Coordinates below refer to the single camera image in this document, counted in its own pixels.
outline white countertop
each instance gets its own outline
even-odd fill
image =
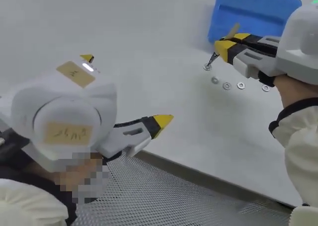
[[[175,116],[147,152],[299,205],[284,149],[268,131],[282,109],[278,93],[221,60],[210,72],[202,68],[214,1],[0,0],[1,91],[70,55],[92,53],[117,83],[118,122]],[[231,90],[222,89],[225,81]]]

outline blue plastic tray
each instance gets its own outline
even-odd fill
[[[208,39],[211,43],[226,36],[235,23],[239,32],[258,36],[281,36],[289,16],[300,0],[216,0]]]

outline handwritten label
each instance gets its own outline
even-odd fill
[[[82,88],[85,88],[95,80],[94,76],[81,69],[72,61],[68,61],[57,67],[56,70]]]
[[[88,145],[92,126],[51,122],[46,126],[44,143]]]

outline perforated metal sheet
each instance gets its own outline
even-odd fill
[[[125,155],[108,167],[105,193],[78,208],[75,226],[288,225],[289,214],[270,200],[238,200]]]

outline person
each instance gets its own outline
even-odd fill
[[[99,166],[120,155],[91,153],[81,165],[50,173],[19,150],[0,165],[0,225],[70,226],[77,218],[74,192]],[[94,200],[85,198],[86,203]]]
[[[269,125],[285,148],[287,173],[304,201],[291,214],[290,226],[318,224],[318,86],[286,75],[274,78],[283,110]]]
[[[304,205],[295,208],[290,226],[311,226],[318,222],[318,86],[286,75],[260,77],[276,86],[283,105],[269,130],[285,148],[285,164]],[[0,167],[1,225],[71,225],[76,206],[71,191],[101,164],[93,154],[84,165],[67,172],[48,173],[23,151]]]

